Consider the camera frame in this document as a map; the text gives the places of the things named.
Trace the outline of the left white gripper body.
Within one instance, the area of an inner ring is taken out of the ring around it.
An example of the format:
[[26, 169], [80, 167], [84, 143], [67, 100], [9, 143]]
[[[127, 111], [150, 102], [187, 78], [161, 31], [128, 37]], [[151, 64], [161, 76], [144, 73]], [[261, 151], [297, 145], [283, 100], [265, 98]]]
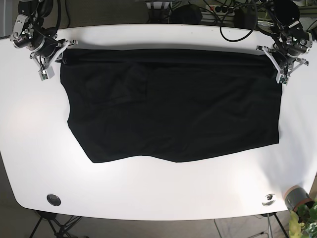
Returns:
[[276, 48], [269, 48], [266, 46], [257, 46], [259, 51], [263, 51], [265, 55], [273, 63], [273, 66], [277, 70], [276, 82], [278, 84], [286, 84], [289, 81], [291, 74], [302, 65], [309, 66], [309, 61], [299, 57], [290, 57], [283, 54]]

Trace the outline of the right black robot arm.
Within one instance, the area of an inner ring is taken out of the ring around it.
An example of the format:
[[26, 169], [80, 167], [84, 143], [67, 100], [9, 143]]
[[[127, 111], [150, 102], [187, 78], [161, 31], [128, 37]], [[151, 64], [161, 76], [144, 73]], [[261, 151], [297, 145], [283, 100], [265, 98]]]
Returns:
[[[57, 21], [54, 27], [44, 28], [44, 19], [48, 17], [57, 3]], [[76, 40], [57, 39], [61, 24], [61, 1], [56, 0], [21, 0], [10, 41], [15, 48], [27, 48], [39, 68], [42, 81], [54, 76], [52, 64], [61, 62], [63, 52], [76, 45]]]

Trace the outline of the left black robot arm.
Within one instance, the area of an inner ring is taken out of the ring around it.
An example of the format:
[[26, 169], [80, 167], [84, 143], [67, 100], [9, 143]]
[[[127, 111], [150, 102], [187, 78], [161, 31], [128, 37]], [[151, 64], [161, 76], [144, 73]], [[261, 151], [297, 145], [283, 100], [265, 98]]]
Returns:
[[269, 33], [256, 27], [261, 33], [270, 36], [272, 46], [257, 46], [271, 60], [277, 70], [276, 82], [287, 84], [291, 73], [309, 61], [300, 58], [308, 54], [313, 46], [312, 34], [303, 29], [300, 23], [299, 7], [291, 0], [262, 0], [261, 6], [266, 10], [277, 32]]

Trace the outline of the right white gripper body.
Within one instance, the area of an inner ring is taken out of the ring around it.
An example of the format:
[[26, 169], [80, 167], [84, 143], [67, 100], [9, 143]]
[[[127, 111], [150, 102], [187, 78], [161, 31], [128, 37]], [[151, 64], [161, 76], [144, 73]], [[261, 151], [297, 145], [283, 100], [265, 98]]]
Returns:
[[56, 43], [49, 43], [41, 47], [38, 51], [32, 51], [30, 59], [35, 62], [39, 68], [38, 74], [42, 81], [54, 76], [52, 64], [62, 58], [63, 52], [70, 46], [77, 45], [77, 40], [62, 39]]

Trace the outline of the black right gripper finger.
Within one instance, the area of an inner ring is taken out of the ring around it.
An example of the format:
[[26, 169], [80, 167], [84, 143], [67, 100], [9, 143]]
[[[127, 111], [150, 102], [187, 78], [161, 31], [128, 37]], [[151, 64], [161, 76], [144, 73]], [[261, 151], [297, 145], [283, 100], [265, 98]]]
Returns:
[[67, 56], [59, 56], [55, 62], [60, 64], [67, 64], [68, 57]]

